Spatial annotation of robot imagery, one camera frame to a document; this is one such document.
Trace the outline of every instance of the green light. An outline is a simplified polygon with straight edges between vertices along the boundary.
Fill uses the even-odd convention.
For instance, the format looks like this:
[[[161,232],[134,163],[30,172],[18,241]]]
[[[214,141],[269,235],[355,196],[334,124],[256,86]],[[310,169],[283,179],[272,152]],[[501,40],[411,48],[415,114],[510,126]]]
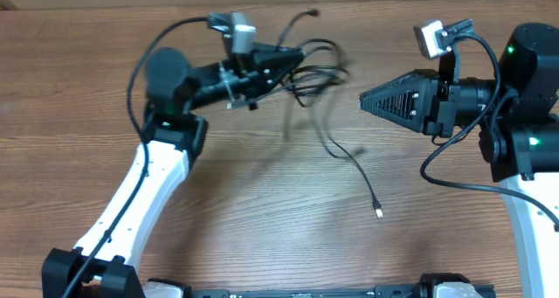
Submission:
[[[530,137],[529,141],[530,141],[530,145],[532,146],[535,146],[540,143],[540,140],[536,139],[535,137]]]

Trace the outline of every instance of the wooden table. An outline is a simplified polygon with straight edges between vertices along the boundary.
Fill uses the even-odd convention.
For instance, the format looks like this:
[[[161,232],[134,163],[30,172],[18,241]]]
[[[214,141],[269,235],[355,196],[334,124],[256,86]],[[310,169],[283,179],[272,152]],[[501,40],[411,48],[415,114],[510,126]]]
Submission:
[[[436,68],[418,53],[411,27],[426,18],[473,18],[500,54],[520,23],[559,25],[559,0],[321,3],[287,43],[323,37],[353,61],[354,80],[339,89],[335,138],[359,157],[384,215],[377,220],[355,168],[330,158],[290,96],[260,110],[198,113],[210,132],[188,180],[168,202],[146,247],[143,281],[163,277],[194,288],[234,290],[367,288],[415,282],[421,273],[462,273],[520,297],[514,240],[501,198],[450,190],[418,172],[434,147],[358,110],[360,92],[413,68]],[[151,39],[167,24],[220,10],[241,10],[274,42],[306,5],[162,7],[0,13],[0,295],[40,296],[40,268],[53,247],[71,249],[101,214],[135,153],[124,90]],[[203,25],[169,35],[196,66],[224,56]],[[462,75],[491,78],[483,50],[463,49]],[[135,88],[141,111],[145,82]],[[490,183],[475,134],[431,168],[438,177]]]

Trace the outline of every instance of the green led indicator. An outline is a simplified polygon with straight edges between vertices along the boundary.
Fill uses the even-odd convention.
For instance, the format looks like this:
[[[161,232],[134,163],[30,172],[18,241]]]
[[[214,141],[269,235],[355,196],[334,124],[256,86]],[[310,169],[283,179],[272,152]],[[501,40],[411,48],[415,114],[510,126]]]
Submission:
[[[532,145],[532,146],[535,146],[535,145],[537,145],[537,144],[540,143],[540,140],[538,140],[538,139],[535,138],[535,137],[530,137],[530,138],[529,138],[529,141],[530,141],[530,145]]]

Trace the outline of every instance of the cylindrical joint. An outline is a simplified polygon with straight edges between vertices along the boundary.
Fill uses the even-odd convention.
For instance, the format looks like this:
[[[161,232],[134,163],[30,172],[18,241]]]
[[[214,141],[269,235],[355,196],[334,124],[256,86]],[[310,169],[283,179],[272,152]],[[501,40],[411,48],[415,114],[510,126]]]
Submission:
[[[455,125],[462,126],[472,122],[491,100],[495,90],[494,80],[467,78],[460,80]]]

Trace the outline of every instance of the wooden tabletop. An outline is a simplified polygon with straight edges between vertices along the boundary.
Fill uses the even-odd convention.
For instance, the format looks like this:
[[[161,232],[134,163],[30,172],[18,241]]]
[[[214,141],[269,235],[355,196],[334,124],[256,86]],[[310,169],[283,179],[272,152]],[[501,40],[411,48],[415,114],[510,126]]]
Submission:
[[[497,195],[428,184],[421,162],[435,149],[358,109],[359,93],[423,59],[411,27],[427,18],[470,17],[500,55],[513,28],[559,25],[559,0],[321,3],[287,40],[337,41],[353,61],[332,115],[335,138],[358,157],[383,204],[348,162],[330,158],[304,109],[278,94],[260,110],[200,110],[210,122],[203,154],[168,202],[146,246],[143,281],[162,277],[194,288],[234,290],[369,288],[410,283],[421,273],[462,273],[520,297],[513,234]],[[159,7],[0,12],[0,295],[40,296],[40,268],[53,247],[71,249],[126,175],[138,139],[125,109],[129,75],[167,24],[210,11],[241,10],[275,42],[301,5]],[[224,56],[202,24],[162,41],[195,66]],[[491,78],[486,54],[461,46],[462,76]],[[145,81],[135,87],[141,111]],[[293,111],[289,138],[284,114]],[[430,168],[437,177],[490,184],[477,134]]]

